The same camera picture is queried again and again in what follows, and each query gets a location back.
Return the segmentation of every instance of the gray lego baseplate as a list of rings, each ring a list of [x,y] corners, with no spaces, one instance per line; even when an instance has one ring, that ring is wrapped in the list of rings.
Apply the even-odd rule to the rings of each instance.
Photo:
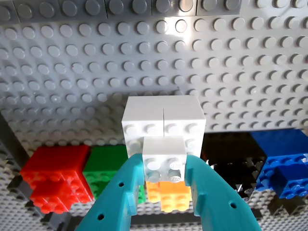
[[[303,128],[307,10],[306,0],[243,0],[239,15],[0,26],[0,112],[30,156],[42,145],[123,144],[129,95],[196,95],[206,132]],[[2,169],[0,230],[44,230],[7,195],[13,175]],[[272,197],[254,192],[248,202],[261,208],[262,229],[305,230],[307,208],[271,217]],[[159,204],[139,205],[138,214],[158,213]]]

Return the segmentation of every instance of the lego brick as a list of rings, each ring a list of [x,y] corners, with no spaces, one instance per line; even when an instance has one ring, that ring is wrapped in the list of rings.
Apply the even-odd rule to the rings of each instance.
[[[18,23],[19,19],[13,1],[0,1],[0,25]]]
[[[197,0],[153,0],[152,15],[155,17],[195,16],[196,6]]]
[[[204,135],[203,152],[210,165],[245,163],[261,170],[266,155],[249,132],[219,132]]]
[[[186,157],[181,136],[144,137],[142,159],[145,181],[184,181]]]
[[[14,5],[21,23],[63,20],[57,0],[14,0]]]
[[[97,199],[108,182],[128,159],[124,145],[93,147],[83,169],[88,185]]]
[[[83,217],[77,216],[69,216],[65,219],[64,223],[61,223],[58,227],[57,231],[75,231],[77,226],[80,224]]]
[[[0,128],[0,158],[9,160],[13,168],[21,169],[29,156],[2,115],[0,115]]]
[[[248,201],[266,155],[249,132],[206,133],[201,158]]]
[[[161,201],[161,210],[171,212],[173,210],[185,211],[189,208],[192,194],[190,187],[185,182],[159,182],[151,183],[146,181],[148,199],[151,203]]]
[[[124,145],[93,147],[83,171],[117,172],[127,159],[127,151]]]
[[[254,214],[255,218],[257,220],[261,220],[263,218],[260,209],[257,208],[251,208],[252,213]]]
[[[278,166],[270,178],[270,185],[279,198],[291,199],[308,193],[308,167],[304,164]]]
[[[146,202],[146,196],[144,192],[144,185],[139,186],[139,194],[138,194],[138,204],[142,204]]]
[[[242,0],[200,0],[197,16],[239,14]]]
[[[9,195],[13,195],[18,201],[28,201],[33,192],[22,176],[14,177],[7,189],[10,191]]]
[[[42,213],[68,212],[78,199],[65,181],[45,181],[38,183],[30,199],[41,209]]]
[[[193,223],[193,222],[201,222],[200,217],[196,217],[193,213],[163,213],[163,214],[145,214],[145,215],[136,215],[131,217],[131,229],[132,226],[137,226],[138,228],[140,225],[148,225],[148,228],[151,225],[164,225],[164,227],[175,228],[177,223]]]
[[[308,154],[308,137],[300,129],[256,131],[251,135],[267,157]]]
[[[148,105],[146,98],[129,97],[125,107],[122,126],[129,157],[142,152],[144,137],[164,135],[162,107],[151,108],[146,105]]]
[[[107,19],[104,0],[58,0],[64,20]]]
[[[150,17],[150,0],[106,0],[108,19]]]
[[[255,168],[248,167],[247,163],[228,163],[213,165],[214,170],[243,198],[248,201],[255,186],[257,178],[254,177]]]
[[[10,122],[20,141],[23,141],[23,145],[29,154],[38,146],[46,144],[46,142],[49,145],[58,145],[59,143],[62,145],[71,144],[71,142],[76,144],[84,141],[95,145],[98,143],[109,144],[110,141],[113,144],[122,143],[123,133],[119,126],[119,121],[123,113],[123,106],[125,105],[127,95],[136,94],[196,94],[204,112],[209,118],[214,118],[210,119],[208,126],[206,126],[206,131],[209,132],[303,126],[307,122],[307,118],[304,113],[306,96],[303,95],[303,92],[305,90],[301,91],[306,86],[306,68],[302,65],[306,65],[306,63],[300,61],[300,57],[305,57],[305,54],[302,53],[303,48],[297,45],[297,40],[301,41],[299,43],[301,46],[305,45],[305,39],[301,37],[307,36],[307,34],[303,33],[306,30],[302,30],[306,25],[304,24],[306,7],[301,9],[293,8],[288,13],[285,13],[283,17],[275,18],[281,23],[280,29],[272,29],[271,26],[274,26],[272,17],[280,15],[278,10],[282,9],[268,5],[266,9],[271,11],[271,15],[263,15],[260,14],[262,9],[258,8],[253,1],[242,4],[242,7],[244,11],[239,16],[220,16],[226,25],[225,30],[222,31],[212,30],[213,25],[219,25],[219,21],[221,21],[215,21],[217,17],[178,18],[178,20],[184,20],[188,25],[186,31],[181,34],[175,30],[177,20],[172,18],[157,19],[154,17],[144,19],[142,22],[140,20],[124,20],[125,28],[129,28],[127,30],[129,40],[123,39],[123,36],[118,35],[118,27],[122,30],[121,26],[123,25],[119,24],[118,21],[108,21],[101,24],[94,20],[86,25],[81,21],[78,25],[68,22],[58,26],[50,24],[39,25],[38,27],[30,27],[28,25],[25,29],[18,26],[3,28],[1,32],[3,35],[1,48],[6,51],[3,52],[1,50],[1,54],[4,57],[7,56],[13,66],[11,67],[11,64],[6,62],[1,64],[1,89],[4,89],[1,92],[1,113],[6,116],[7,121]],[[260,21],[263,21],[260,29],[252,28],[250,24],[252,16],[255,17],[256,15],[258,15]],[[299,21],[301,26],[289,29],[287,27],[289,25],[288,18],[295,16],[294,20]],[[239,27],[241,30],[237,30],[238,25],[242,25],[242,27]],[[84,37],[80,33],[79,29],[84,32],[84,28],[87,28],[86,31],[89,31],[89,37]],[[33,45],[32,43],[26,43],[28,38],[25,38],[24,31],[27,36],[29,31],[31,36],[34,35],[34,38],[29,41],[43,41],[47,39],[50,41],[50,44]],[[49,40],[50,38],[46,38],[45,35],[52,35],[52,39]],[[270,49],[267,42],[268,37],[270,37],[269,41],[276,41],[277,46]],[[113,51],[112,55],[100,52],[103,46],[101,43],[102,38],[104,44],[108,44],[106,47],[110,47],[111,51]],[[290,47],[284,47],[288,45],[285,41],[290,39],[293,41],[290,43]],[[149,50],[145,49],[149,53],[140,53],[139,44],[141,45],[145,41],[149,43],[145,44],[146,48],[150,48]],[[121,52],[122,43],[129,43],[131,46],[130,56],[124,55]],[[164,47],[167,47],[166,53],[158,52],[157,47],[162,51],[161,45],[163,46],[163,51]],[[56,59],[51,58],[49,46],[51,46],[51,51],[54,51],[54,46],[58,47],[61,55]],[[71,56],[70,54],[75,52],[71,53],[72,50],[70,48],[73,47],[73,50],[76,51],[74,46],[77,48],[78,53],[76,56]],[[20,59],[15,56],[13,50],[19,47],[25,51],[26,59]],[[35,51],[37,47],[40,50],[39,53],[41,53],[42,59],[36,58],[31,53],[31,48],[32,51]],[[92,56],[93,47],[95,48],[94,56]],[[212,47],[220,48],[220,50],[213,51]],[[288,62],[282,68],[278,68],[279,65],[274,62],[274,57],[280,53],[288,58]],[[293,60],[294,54],[298,54],[295,56],[297,57],[295,61]],[[259,58],[262,60],[262,58],[268,59],[269,57],[272,58],[271,63],[273,65],[259,64]],[[74,71],[76,69],[71,68],[72,64],[75,63],[75,58],[79,63],[74,66],[82,66],[82,74],[76,73]],[[100,58],[104,58],[103,63],[97,62],[97,59]],[[235,63],[235,66],[232,66],[234,64],[232,60],[234,61],[234,59],[238,62]],[[21,62],[25,60],[30,64],[33,79],[27,78],[27,72],[23,72],[24,69],[27,70],[27,66],[21,68],[21,66],[25,65],[25,63]],[[246,62],[250,64],[248,68],[245,66],[245,70],[243,70],[242,60],[243,64],[247,64]],[[198,63],[200,61],[203,65],[195,65],[195,62]],[[115,72],[107,70],[110,66],[107,65],[108,62],[115,64]],[[128,62],[128,66],[133,67],[131,71],[126,71],[127,65],[124,65],[125,62]],[[45,83],[44,81],[38,81],[38,79],[41,79],[41,72],[37,68],[40,66],[40,70],[41,68],[44,69],[44,66],[41,66],[43,63],[49,72],[47,84],[51,83],[51,88],[53,88],[53,84],[57,86],[54,94],[51,94],[51,91],[43,91],[42,89],[46,88]],[[102,71],[106,71],[104,78],[95,73],[96,69],[93,68],[95,66],[99,67]],[[13,79],[9,74],[10,70],[13,70],[11,73],[16,72]],[[72,78],[75,75],[78,75],[78,79]],[[145,78],[146,80],[150,80],[149,86],[146,85],[146,81],[144,81],[145,85],[143,85],[144,77],[147,77]],[[64,86],[66,86],[65,83],[67,81],[69,82],[68,85],[71,87],[69,93],[61,85],[63,80],[62,85]],[[84,81],[87,82],[87,87],[80,88],[79,86],[85,86],[81,84]],[[108,85],[108,90],[102,92],[102,88],[97,87],[100,81],[104,83],[104,86]],[[23,84],[26,92],[23,98],[20,96],[19,88],[15,88],[13,83],[17,86],[19,83]],[[34,90],[29,87],[32,84],[34,86],[38,84],[39,95],[33,96]],[[56,106],[54,106],[51,96],[53,96],[53,99],[59,96],[61,101],[58,101]],[[27,102],[28,99],[30,99],[28,101],[30,102],[29,108],[25,109],[22,100]],[[92,105],[95,101],[102,103]],[[29,110],[32,108],[37,108],[37,110],[34,110],[34,114],[32,114],[33,110]],[[61,114],[61,109],[65,109],[64,114]],[[93,123],[98,123],[98,126],[92,126]],[[43,136],[43,134],[46,134],[46,128],[48,128],[48,131],[54,132],[55,135]],[[84,132],[88,132],[89,136],[84,136]]]
[[[122,118],[128,156],[141,152],[146,136],[174,135],[185,138],[189,154],[200,156],[205,122],[195,96],[130,96]]]
[[[52,230],[58,230],[61,228],[61,224],[65,223],[66,219],[70,218],[69,213],[62,213],[62,214],[56,214],[56,213],[49,213],[45,215],[45,217],[41,220],[41,223],[48,226]]]
[[[277,166],[302,164],[302,159],[306,159],[308,138],[299,129],[257,131],[251,135],[267,156],[257,179],[256,189],[259,191],[272,189],[270,177]]]
[[[191,189],[185,186],[185,182],[174,184],[172,182],[159,182],[162,211],[185,211],[192,200]]]
[[[45,214],[41,212],[40,208],[34,206],[33,201],[28,201],[25,204],[26,212],[31,214],[33,219],[42,219]]]
[[[200,157],[206,119],[194,96],[168,97],[164,103],[164,136],[182,136],[187,154]]]
[[[65,181],[79,202],[92,201],[93,195],[82,174],[90,148],[86,145],[40,147],[32,155],[20,174],[34,189],[47,180]]]
[[[145,182],[146,191],[148,194],[149,202],[156,203],[160,201],[159,183]]]

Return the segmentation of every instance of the black lego brick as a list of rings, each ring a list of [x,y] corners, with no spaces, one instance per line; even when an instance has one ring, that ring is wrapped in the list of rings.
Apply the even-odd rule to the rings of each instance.
[[[249,132],[206,133],[201,158],[249,200],[266,155]]]
[[[265,153],[249,132],[206,133],[202,150],[210,165],[251,161],[260,170],[266,160]]]
[[[277,195],[275,195],[274,198],[268,204],[268,209],[272,216],[277,216],[284,210],[282,202]]]
[[[9,195],[14,196],[17,201],[28,201],[33,192],[22,176],[14,177],[7,189],[10,191]]]
[[[43,225],[46,225],[49,229],[58,230],[59,227],[61,227],[61,224],[65,223],[65,221],[69,219],[70,216],[71,216],[70,213],[62,213],[62,214],[49,213],[46,214],[41,219],[40,222]]]
[[[0,158],[10,161],[13,168],[20,170],[29,156],[2,115],[0,115],[0,128]]]
[[[28,201],[25,205],[27,213],[31,214],[33,219],[42,219],[45,214],[41,212],[40,208],[33,204],[33,201]]]
[[[251,211],[257,220],[261,220],[263,218],[260,209],[252,208]]]

